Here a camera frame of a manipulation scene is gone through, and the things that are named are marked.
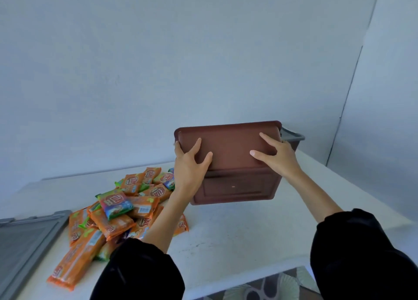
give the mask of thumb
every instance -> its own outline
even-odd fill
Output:
[[[272,157],[272,156],[266,155],[266,154],[264,154],[262,152],[259,152],[257,150],[251,150],[249,152],[249,154],[251,156],[253,156],[255,159],[261,160],[261,161],[263,161],[265,163],[267,163],[268,161],[270,161],[270,158]]]
[[[209,165],[212,162],[212,156],[213,156],[213,153],[212,152],[208,152],[207,155],[206,155],[206,157],[205,157],[205,159],[204,159],[204,161],[200,164],[200,166],[202,167],[202,169],[205,170],[205,172],[208,170]]]

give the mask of pile of snack packages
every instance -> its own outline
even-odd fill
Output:
[[[174,190],[174,168],[162,173],[161,168],[147,167],[115,185],[98,194],[97,202],[70,215],[70,251],[47,281],[73,290],[93,259],[108,261],[125,239],[142,239],[161,213],[160,203]],[[174,236],[188,230],[182,215]]]

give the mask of forearm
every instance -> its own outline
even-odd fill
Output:
[[[175,190],[161,214],[145,234],[143,242],[157,246],[163,253],[167,253],[171,239],[180,217],[183,214],[188,202],[183,199],[178,190]]]
[[[329,215],[343,211],[337,203],[335,203],[334,200],[332,200],[332,198],[302,170],[287,177],[286,180],[300,194],[300,197],[318,223],[322,222]]]

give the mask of hand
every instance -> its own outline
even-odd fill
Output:
[[[202,184],[203,178],[209,165],[212,162],[212,152],[208,152],[205,160],[201,164],[196,164],[194,156],[200,149],[202,139],[198,138],[196,144],[192,149],[183,153],[181,150],[180,143],[175,142],[175,164],[174,164],[174,179],[175,189],[178,194],[185,196],[188,202],[195,195],[196,191]]]
[[[264,133],[260,133],[260,136],[267,144],[276,148],[277,154],[269,156],[262,152],[251,150],[249,152],[251,156],[265,162],[271,169],[285,178],[289,178],[302,171],[296,160],[295,151],[292,149],[289,142],[279,142]]]

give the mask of bin lid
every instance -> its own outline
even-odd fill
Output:
[[[184,152],[188,152],[200,137],[202,143],[195,160],[199,164],[208,152],[213,152],[208,171],[261,168],[267,165],[253,158],[249,151],[275,155],[276,149],[267,144],[259,133],[280,140],[281,127],[279,121],[181,127],[175,130],[174,137]]]

